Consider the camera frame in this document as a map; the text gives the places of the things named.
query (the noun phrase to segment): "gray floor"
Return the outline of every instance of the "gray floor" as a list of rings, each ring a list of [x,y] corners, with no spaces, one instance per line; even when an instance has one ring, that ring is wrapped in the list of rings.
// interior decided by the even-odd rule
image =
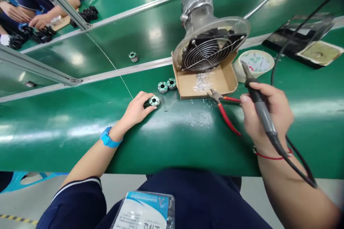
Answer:
[[[0,214],[39,220],[64,178],[65,176],[60,176],[22,190],[0,194]],[[127,191],[137,189],[146,180],[146,177],[144,175],[106,174],[102,176],[101,180],[107,209],[109,210],[117,201],[123,198]],[[317,179],[317,182],[332,201],[340,205],[344,180]],[[272,228],[283,229],[268,201],[261,178],[243,177],[242,196]],[[0,228],[32,229],[34,226],[13,220],[0,219]]]

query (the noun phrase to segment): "soldering iron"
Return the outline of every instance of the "soldering iron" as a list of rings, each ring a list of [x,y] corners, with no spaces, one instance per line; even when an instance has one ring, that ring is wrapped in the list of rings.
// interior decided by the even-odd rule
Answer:
[[[245,80],[245,87],[248,89],[250,98],[252,99],[255,109],[257,111],[258,117],[261,120],[265,133],[268,136],[272,146],[274,149],[277,151],[277,153],[283,157],[283,159],[313,188],[317,188],[317,184],[315,182],[315,179],[306,163],[306,161],[303,158],[301,159],[301,162],[303,163],[305,170],[307,171],[307,176],[304,175],[290,160],[288,157],[288,153],[283,149],[281,142],[278,138],[278,133],[275,129],[275,126],[273,124],[273,121],[270,116],[270,112],[268,109],[268,101],[265,95],[263,95],[260,90],[254,89],[250,86],[251,82],[258,82],[256,78],[254,78],[249,70],[248,65],[244,62],[241,61],[245,75],[246,75],[246,80]]]

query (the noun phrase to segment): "yellow black hazard tape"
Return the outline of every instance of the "yellow black hazard tape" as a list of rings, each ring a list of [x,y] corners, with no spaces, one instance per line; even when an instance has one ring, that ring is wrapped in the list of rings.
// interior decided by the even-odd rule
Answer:
[[[31,219],[26,219],[26,218],[21,218],[19,216],[13,216],[13,215],[1,215],[0,214],[0,218],[6,218],[9,220],[15,220],[18,222],[23,222],[23,223],[27,223],[27,224],[34,224],[35,226],[37,225],[38,221],[37,220],[31,220]]]

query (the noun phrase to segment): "black cable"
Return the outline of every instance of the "black cable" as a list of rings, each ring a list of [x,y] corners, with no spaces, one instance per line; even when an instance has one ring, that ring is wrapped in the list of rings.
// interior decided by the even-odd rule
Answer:
[[[331,0],[325,0],[321,5],[319,5],[318,8],[316,8],[297,28],[296,30],[291,34],[291,36],[287,39],[287,41],[285,42],[285,44],[283,45],[283,47],[281,48],[281,50],[279,51],[276,61],[275,61],[275,65],[272,69],[271,72],[271,85],[273,86],[273,81],[274,81],[274,77],[275,77],[275,71],[276,71],[276,67],[278,64],[278,61],[281,58],[282,53],[284,52],[285,48],[287,47],[288,43],[295,37],[295,35],[298,33],[298,31],[316,14],[318,13],[327,3],[329,3]],[[312,186],[313,188],[317,188],[317,184],[316,181],[313,177],[312,171],[309,168],[306,160],[303,158],[303,156],[300,154],[300,152],[297,150],[297,148],[295,147],[295,145],[291,142],[291,140],[289,139],[289,137],[286,135],[286,140],[289,143],[289,145],[291,146],[291,148],[294,150],[295,154],[299,157],[301,163],[303,164],[306,172],[307,172],[307,176],[304,175],[288,158],[287,153],[283,153],[283,155],[281,155],[284,160],[291,166],[292,169],[294,169],[295,172],[297,172],[302,179],[305,180],[305,182],[307,182],[310,186]]]

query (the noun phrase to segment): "metal fan grill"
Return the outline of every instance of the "metal fan grill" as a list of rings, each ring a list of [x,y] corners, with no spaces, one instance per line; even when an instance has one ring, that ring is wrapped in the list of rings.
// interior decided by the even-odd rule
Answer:
[[[245,38],[244,35],[236,35],[235,37],[239,37],[239,39],[234,42],[229,37],[206,40],[192,39],[183,51],[182,70],[202,71],[215,68]]]

